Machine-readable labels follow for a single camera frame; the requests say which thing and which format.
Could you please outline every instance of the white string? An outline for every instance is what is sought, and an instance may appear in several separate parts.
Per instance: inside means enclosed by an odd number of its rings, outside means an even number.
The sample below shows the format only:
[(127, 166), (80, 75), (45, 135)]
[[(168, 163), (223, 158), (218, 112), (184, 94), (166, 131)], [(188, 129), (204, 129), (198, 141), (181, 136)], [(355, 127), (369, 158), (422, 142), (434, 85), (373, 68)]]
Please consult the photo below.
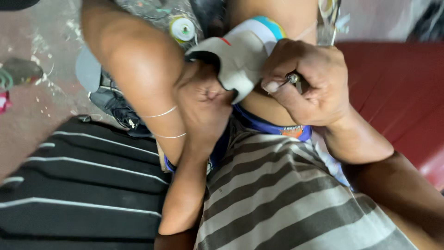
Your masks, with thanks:
[(166, 137), (166, 136), (161, 136), (161, 135), (155, 134), (155, 133), (153, 133), (153, 132), (151, 132), (151, 133), (154, 135), (154, 137), (162, 137), (162, 138), (170, 138), (170, 139), (179, 138), (179, 137), (181, 137), (181, 136), (186, 135), (186, 133), (184, 133), (184, 134), (181, 134), (181, 135), (176, 136), (176, 137)]
[(162, 116), (162, 115), (166, 115), (166, 114), (168, 114), (169, 112), (175, 110), (176, 108), (177, 108), (177, 106), (174, 106), (172, 109), (170, 109), (170, 110), (166, 111), (165, 113), (163, 113), (163, 114), (161, 114), (161, 115), (158, 115), (158, 116), (142, 116), (142, 117), (143, 117), (143, 118), (159, 117), (159, 116)]
[(295, 40), (295, 41), (300, 40), (301, 38), (305, 37), (309, 32), (311, 32), (313, 30), (313, 28), (315, 28), (315, 27), (317, 27), (317, 20), (310, 27), (308, 27), (304, 31), (302, 31), (299, 34), (299, 36), (293, 38), (293, 40)]

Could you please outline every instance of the hand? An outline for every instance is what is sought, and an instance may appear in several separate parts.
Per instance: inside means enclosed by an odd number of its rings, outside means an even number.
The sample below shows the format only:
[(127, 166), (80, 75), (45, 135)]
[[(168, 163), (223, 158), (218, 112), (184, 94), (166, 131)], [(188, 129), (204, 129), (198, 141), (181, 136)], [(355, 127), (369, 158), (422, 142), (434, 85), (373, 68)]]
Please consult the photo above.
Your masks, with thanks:
[[(310, 84), (303, 94), (292, 84), (284, 84), (286, 74), (294, 70)], [(262, 88), (299, 125), (328, 126), (350, 113), (347, 66), (335, 47), (280, 40), (265, 62), (262, 76)]]
[(174, 96), (186, 127), (187, 140), (199, 150), (213, 151), (233, 110), (233, 93), (222, 88), (214, 66), (197, 61), (186, 65)]

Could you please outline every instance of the leg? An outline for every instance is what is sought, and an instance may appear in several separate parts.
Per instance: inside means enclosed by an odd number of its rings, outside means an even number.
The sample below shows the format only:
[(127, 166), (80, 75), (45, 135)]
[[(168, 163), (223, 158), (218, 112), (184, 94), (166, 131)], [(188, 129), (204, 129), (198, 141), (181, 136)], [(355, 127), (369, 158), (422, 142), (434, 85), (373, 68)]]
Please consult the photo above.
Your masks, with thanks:
[(91, 51), (176, 164), (185, 136), (172, 137), (185, 133), (182, 119), (177, 109), (158, 115), (176, 106), (171, 90), (184, 66), (182, 49), (168, 34), (108, 0), (83, 2), (82, 28)]
[[(254, 16), (266, 16), (280, 24), (287, 36), (316, 43), (317, 0), (229, 0), (230, 28)], [(260, 88), (256, 88), (241, 106), (252, 114), (280, 126), (295, 125), (287, 110)]]

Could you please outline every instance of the black and white striped cloth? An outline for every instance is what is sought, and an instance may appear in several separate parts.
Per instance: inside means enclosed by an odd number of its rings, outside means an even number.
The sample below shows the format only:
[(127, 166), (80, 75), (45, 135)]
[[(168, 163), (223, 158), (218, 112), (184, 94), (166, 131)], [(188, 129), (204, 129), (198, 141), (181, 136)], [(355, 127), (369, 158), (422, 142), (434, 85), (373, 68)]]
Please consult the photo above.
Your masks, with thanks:
[(416, 249), (372, 199), (329, 174), (311, 141), (243, 132), (219, 165), (195, 249)]

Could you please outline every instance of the concrete floor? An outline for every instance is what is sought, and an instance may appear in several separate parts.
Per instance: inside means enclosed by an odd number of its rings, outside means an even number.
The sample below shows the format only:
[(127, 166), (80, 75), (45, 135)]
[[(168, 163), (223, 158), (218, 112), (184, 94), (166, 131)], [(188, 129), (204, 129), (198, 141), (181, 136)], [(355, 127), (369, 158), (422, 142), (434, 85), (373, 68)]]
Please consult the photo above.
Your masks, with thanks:
[[(349, 33), (338, 40), (404, 41), (430, 0), (344, 0)], [(13, 171), (60, 123), (76, 114), (116, 122), (95, 107), (75, 76), (83, 44), (80, 0), (42, 0), (19, 12), (0, 14), (0, 62), (36, 56), (48, 80), (15, 87), (13, 106), (0, 116), (0, 180)]]

